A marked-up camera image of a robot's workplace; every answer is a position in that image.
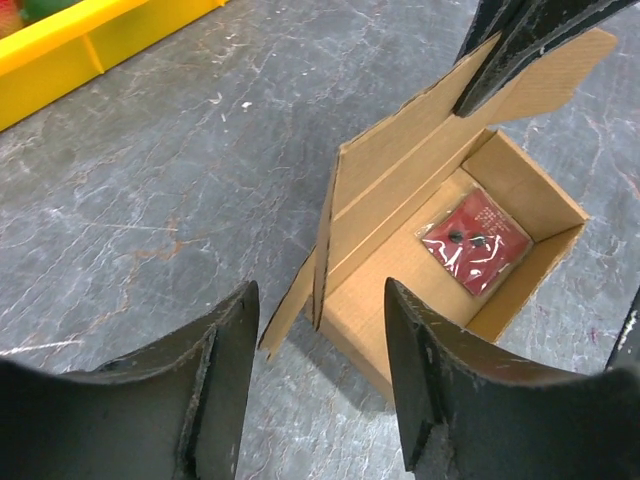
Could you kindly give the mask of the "small red packet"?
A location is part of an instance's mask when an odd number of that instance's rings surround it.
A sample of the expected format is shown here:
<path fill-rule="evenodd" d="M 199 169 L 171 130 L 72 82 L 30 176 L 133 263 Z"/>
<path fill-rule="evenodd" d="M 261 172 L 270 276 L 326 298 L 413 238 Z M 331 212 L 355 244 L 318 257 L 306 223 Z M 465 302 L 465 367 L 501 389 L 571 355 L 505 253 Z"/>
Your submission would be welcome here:
<path fill-rule="evenodd" d="M 476 187 L 418 238 L 465 290 L 480 297 L 518 264 L 531 237 L 488 194 Z"/>

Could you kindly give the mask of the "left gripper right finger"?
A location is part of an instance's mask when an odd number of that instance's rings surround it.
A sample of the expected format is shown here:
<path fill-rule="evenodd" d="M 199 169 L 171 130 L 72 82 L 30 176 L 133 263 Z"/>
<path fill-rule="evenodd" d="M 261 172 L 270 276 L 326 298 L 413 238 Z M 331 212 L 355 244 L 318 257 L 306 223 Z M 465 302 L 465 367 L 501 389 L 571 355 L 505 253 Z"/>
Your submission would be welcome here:
<path fill-rule="evenodd" d="M 395 279 L 384 320 L 404 464 L 416 478 L 638 477 L 637 304 L 594 375 L 503 350 Z"/>

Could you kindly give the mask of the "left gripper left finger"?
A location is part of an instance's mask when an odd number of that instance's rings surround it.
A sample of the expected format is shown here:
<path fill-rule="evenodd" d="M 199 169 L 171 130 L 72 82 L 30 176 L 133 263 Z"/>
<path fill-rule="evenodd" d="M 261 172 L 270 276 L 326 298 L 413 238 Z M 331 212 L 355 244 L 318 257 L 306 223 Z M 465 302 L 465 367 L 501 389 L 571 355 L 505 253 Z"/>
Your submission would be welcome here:
<path fill-rule="evenodd" d="M 5 479 L 232 479 L 259 327 L 259 289 L 92 371 L 1 363 Z"/>

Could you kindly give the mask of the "brown cardboard box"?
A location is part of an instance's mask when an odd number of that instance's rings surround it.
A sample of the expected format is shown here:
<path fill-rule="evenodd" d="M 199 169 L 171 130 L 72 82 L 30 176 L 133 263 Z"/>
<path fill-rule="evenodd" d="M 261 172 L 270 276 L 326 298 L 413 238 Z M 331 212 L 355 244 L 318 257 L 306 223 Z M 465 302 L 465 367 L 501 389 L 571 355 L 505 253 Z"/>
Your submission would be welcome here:
<path fill-rule="evenodd" d="M 315 248 L 271 317 L 260 348 L 274 355 L 305 312 L 391 398 L 383 306 L 391 277 L 450 321 L 497 340 L 588 219 L 499 125 L 562 107 L 616 43 L 614 35 L 592 29 L 535 61 L 461 118 L 452 109 L 490 52 L 484 44 L 399 111 L 343 144 Z M 475 189 L 485 191 L 531 241 L 524 258 L 477 296 L 422 241 Z"/>

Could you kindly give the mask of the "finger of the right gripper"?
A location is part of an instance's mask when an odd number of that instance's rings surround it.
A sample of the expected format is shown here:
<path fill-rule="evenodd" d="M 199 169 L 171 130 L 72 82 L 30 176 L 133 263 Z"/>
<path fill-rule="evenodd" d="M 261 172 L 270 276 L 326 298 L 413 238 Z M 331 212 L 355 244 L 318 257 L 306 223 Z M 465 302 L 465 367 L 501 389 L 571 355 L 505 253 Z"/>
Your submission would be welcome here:
<path fill-rule="evenodd" d="M 634 5 L 634 0 L 484 0 L 458 52 L 458 59 L 500 37 L 453 107 L 466 118 L 522 70 L 545 54 Z"/>

